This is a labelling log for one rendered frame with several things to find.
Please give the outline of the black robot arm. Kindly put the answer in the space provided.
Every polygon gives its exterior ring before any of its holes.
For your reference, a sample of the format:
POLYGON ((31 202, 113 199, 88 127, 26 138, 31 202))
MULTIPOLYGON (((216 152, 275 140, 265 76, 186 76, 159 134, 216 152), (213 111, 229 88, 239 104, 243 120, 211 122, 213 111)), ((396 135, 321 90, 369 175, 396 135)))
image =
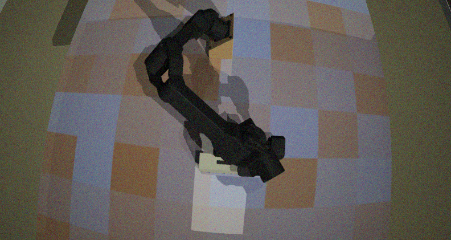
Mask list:
POLYGON ((145 59, 148 78, 160 99, 211 140, 217 155, 237 166, 239 176, 260 176, 265 183, 285 171, 274 150, 268 151, 265 132, 251 118, 240 124, 225 121, 183 80, 182 51, 191 37, 197 40, 206 34, 218 42, 230 36, 231 21, 218 16, 213 9, 198 10, 176 35, 161 40, 145 59), (163 82, 167 70, 169 78, 163 82))

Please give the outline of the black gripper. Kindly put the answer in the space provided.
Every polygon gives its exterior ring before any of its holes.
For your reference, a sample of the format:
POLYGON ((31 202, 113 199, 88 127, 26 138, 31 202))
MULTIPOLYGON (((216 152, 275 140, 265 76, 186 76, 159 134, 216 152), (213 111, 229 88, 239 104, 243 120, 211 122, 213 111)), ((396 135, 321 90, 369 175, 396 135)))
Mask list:
MULTIPOLYGON (((266 141, 266 147, 268 151, 274 150, 277 158, 280 160, 285 156, 285 137, 284 136, 271 136, 266 141)), ((215 157, 220 157, 213 149, 213 155, 215 157)))

